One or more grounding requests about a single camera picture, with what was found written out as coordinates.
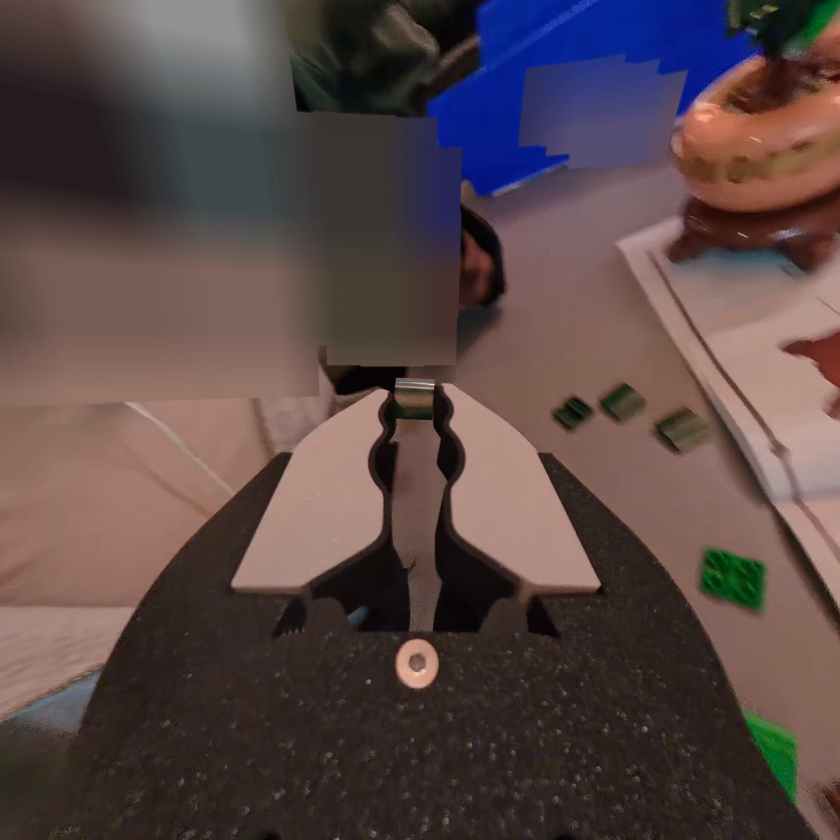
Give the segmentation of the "instruction booklet with pot picture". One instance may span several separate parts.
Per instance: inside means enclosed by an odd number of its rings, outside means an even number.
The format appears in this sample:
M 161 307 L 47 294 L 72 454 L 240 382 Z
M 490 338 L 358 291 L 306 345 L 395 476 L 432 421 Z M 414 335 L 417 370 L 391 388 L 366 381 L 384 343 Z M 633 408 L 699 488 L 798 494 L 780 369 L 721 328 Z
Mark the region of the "instruction booklet with pot picture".
M 839 265 L 772 253 L 666 255 L 673 217 L 616 241 L 773 502 L 838 503 Z

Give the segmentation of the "bright green toy brick plate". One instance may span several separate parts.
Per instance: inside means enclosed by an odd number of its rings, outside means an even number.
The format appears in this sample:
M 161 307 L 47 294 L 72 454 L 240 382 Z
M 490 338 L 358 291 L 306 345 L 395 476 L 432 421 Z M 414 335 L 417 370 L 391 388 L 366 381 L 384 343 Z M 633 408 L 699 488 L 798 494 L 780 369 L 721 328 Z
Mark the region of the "bright green toy brick plate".
M 776 721 L 746 709 L 742 709 L 742 716 L 774 778 L 791 802 L 797 805 L 800 764 L 793 732 Z
M 699 588 L 709 596 L 760 613 L 767 581 L 765 563 L 722 549 L 707 548 L 699 571 Z

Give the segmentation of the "dark backpack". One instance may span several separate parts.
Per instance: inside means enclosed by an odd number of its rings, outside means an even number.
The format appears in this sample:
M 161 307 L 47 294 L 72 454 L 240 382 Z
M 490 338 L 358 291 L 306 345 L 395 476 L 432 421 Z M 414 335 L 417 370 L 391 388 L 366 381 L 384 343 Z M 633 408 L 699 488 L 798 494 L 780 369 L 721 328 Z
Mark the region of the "dark backpack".
M 446 55 L 477 35 L 480 1 L 284 1 L 297 110 L 427 115 Z

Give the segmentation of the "person's left hand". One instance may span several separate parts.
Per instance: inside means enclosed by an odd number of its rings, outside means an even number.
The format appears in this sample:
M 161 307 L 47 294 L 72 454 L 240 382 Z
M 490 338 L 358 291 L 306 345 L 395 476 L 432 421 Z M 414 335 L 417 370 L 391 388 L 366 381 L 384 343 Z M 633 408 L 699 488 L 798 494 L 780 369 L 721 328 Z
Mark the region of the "person's left hand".
M 485 306 L 494 286 L 493 259 L 464 229 L 460 244 L 458 304 L 462 309 Z

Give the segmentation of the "dark green toy brick tile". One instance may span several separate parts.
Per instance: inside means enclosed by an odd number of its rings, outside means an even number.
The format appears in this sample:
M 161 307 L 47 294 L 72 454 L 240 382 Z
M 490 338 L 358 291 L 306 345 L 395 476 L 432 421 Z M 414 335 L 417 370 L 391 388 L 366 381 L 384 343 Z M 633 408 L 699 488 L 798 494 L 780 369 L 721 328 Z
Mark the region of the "dark green toy brick tile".
M 600 400 L 600 408 L 604 414 L 617 424 L 624 424 L 640 414 L 646 405 L 646 399 L 627 383 L 617 385 Z
M 395 418 L 407 421 L 433 421 L 436 382 L 419 377 L 396 378 Z
M 551 416 L 566 431 L 572 432 L 593 414 L 593 406 L 578 395 L 571 395 L 555 407 Z
M 711 427 L 701 415 L 683 407 L 659 419 L 654 424 L 654 431 L 668 449 L 684 454 L 702 444 Z

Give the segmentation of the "blue plastic bin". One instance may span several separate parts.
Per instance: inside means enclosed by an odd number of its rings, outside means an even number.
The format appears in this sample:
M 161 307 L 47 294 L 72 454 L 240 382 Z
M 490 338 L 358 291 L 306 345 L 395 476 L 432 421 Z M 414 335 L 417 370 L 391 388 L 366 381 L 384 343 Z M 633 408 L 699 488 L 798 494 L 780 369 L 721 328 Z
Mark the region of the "blue plastic bin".
M 754 49 L 727 36 L 726 2 L 496 1 L 476 12 L 479 68 L 430 101 L 440 147 L 463 152 L 462 177 L 487 196 L 569 160 L 548 140 L 522 140 L 531 68 L 617 57 L 683 81 L 675 116 Z

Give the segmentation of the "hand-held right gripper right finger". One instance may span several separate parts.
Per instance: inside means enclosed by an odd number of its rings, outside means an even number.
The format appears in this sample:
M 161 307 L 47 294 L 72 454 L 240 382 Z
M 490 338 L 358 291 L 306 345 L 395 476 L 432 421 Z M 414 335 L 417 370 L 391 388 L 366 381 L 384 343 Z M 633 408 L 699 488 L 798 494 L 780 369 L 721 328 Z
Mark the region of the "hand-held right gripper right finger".
M 602 582 L 538 450 L 455 385 L 435 387 L 433 411 L 445 477 L 434 630 L 554 633 L 542 599 L 595 595 Z

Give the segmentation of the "brown bonsai pot model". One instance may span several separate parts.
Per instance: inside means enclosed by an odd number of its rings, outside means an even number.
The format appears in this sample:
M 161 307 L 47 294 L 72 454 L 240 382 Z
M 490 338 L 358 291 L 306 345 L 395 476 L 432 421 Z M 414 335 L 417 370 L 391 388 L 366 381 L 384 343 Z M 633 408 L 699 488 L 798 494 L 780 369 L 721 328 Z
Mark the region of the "brown bonsai pot model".
M 838 2 L 727 2 L 724 18 L 753 54 L 672 133 L 689 197 L 667 258 L 773 251 L 811 272 L 838 244 Z

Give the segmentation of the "person's beige zip jacket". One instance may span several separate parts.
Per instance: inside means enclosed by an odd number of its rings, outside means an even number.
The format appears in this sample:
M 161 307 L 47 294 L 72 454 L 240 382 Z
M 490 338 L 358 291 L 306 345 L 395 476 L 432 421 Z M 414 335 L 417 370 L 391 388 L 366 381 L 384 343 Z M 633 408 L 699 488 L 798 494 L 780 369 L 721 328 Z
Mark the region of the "person's beige zip jacket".
M 4 407 L 2 718 L 108 659 L 151 584 L 280 452 L 319 396 Z

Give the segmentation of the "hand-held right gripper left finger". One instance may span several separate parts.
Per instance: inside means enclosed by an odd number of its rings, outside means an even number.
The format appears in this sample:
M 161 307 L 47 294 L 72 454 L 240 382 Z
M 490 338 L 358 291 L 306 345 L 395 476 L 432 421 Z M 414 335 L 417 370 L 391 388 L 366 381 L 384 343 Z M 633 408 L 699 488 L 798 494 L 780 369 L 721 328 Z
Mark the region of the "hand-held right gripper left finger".
M 392 537 L 396 403 L 375 390 L 307 436 L 287 466 L 231 581 L 249 595 L 287 595 L 308 611 L 321 601 L 366 627 L 405 632 L 407 570 Z

